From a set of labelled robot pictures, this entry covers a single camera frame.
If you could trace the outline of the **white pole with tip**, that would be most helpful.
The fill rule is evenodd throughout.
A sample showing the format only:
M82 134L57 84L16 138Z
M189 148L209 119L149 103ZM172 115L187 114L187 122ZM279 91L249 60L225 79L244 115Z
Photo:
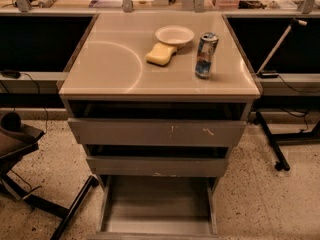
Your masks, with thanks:
M275 54L275 52L277 51L277 49L280 47L280 45L283 43L283 41L285 40L285 38L287 37L287 35L290 33L290 31L292 30L292 28L295 25L300 25L300 26L307 26L307 21L305 20L301 20L301 19L297 19L297 18L293 18L291 19L289 25L287 26L287 28L285 29L285 31L283 32L283 34L281 35L281 37L279 38L279 40L277 41L277 43L274 45L274 47L272 48L272 50L270 51L270 53L267 55L266 59L263 61L263 63L261 64L261 66L259 67L258 71L256 72L256 75L262 75L263 70L265 69L266 65L268 64L268 62L271 60L271 58L273 57L273 55Z

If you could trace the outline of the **black power adapter left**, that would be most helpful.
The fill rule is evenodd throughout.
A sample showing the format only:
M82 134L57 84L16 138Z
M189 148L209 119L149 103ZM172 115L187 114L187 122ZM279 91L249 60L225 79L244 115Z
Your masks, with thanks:
M6 78L19 79L21 77L21 73L14 70L3 70L1 75Z

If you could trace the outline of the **black stand left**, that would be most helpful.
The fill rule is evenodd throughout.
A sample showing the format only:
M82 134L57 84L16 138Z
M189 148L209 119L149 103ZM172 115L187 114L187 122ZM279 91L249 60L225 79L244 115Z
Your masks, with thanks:
M64 230L81 205L91 187L99 182L89 176L80 192L69 208L65 208L33 194L20 187L8 176L8 172L22 160L24 156L39 149L38 141L44 135L41 129L23 124L16 112L6 112L0 116L0 183L1 192L18 201L22 201L32 209L40 209L61 218L61 222L50 240L60 240Z

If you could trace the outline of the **black stand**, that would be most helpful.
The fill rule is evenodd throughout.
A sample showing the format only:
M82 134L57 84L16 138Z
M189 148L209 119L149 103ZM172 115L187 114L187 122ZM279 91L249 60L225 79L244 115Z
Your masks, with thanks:
M275 169L277 171L290 170L290 165L280 148L281 145L295 145L320 141L320 121L317 122L311 131L299 133L272 133L261 112L256 113L255 122L261 125L269 141L269 145L277 157L275 163Z
M60 240L64 230L81 205L91 187L99 182L89 176L80 192L69 208L65 208L33 194L20 187L8 176L8 172L22 160L24 156L39 149L38 141L44 135L41 129L23 124L16 112L6 112L0 116L0 183L1 192L18 201L22 201L32 209L40 209L61 218L61 222L50 240Z

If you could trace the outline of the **grey drawer cabinet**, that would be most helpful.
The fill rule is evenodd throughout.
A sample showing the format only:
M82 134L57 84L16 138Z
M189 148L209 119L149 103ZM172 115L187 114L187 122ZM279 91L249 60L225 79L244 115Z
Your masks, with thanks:
M162 26L191 29L195 38L159 67L145 61ZM219 37L209 79L196 76L198 36ZM244 103L260 92L219 13L110 12L98 16L59 91L70 117L71 100Z

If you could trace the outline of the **black stand right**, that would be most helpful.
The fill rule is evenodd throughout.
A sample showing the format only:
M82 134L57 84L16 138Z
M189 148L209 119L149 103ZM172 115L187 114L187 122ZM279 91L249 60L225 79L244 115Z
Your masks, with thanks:
M275 169L277 171L290 170L290 165L280 148L281 145L295 145L320 141L320 121L317 122L311 131L299 133L272 133L261 112L256 113L255 122L261 125L269 141L269 145L277 157L275 163Z

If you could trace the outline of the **white paper bowl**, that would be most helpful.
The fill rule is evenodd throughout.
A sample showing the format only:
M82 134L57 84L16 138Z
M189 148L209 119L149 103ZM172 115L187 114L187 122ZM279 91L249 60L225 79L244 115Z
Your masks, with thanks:
M181 49L193 40L194 33L187 27L170 25L159 28L155 32L155 36L160 42L175 45L178 49Z

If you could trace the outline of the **grey drawer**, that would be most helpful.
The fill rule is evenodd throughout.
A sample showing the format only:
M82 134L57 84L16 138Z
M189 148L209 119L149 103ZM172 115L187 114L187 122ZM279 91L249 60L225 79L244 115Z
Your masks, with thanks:
M236 145L246 127L244 103L71 100L68 123L81 144Z
M97 175L220 177L227 147L88 145L87 162Z
M218 240L209 181L110 176L87 240Z

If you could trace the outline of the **blue silver drink can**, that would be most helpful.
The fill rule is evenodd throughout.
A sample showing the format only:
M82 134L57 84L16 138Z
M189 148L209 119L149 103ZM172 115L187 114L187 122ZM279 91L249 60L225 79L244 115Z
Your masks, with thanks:
M205 32L200 36L195 66L195 74L198 78L208 79L210 77L213 56L218 42L219 37L214 32Z

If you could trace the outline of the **yellow sponge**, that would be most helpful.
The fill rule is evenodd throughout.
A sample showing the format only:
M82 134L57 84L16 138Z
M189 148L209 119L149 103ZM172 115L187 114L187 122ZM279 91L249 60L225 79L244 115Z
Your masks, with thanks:
M153 46L151 51L145 55L145 60L149 63L164 66L169 63L172 55L176 52L176 46L158 42Z

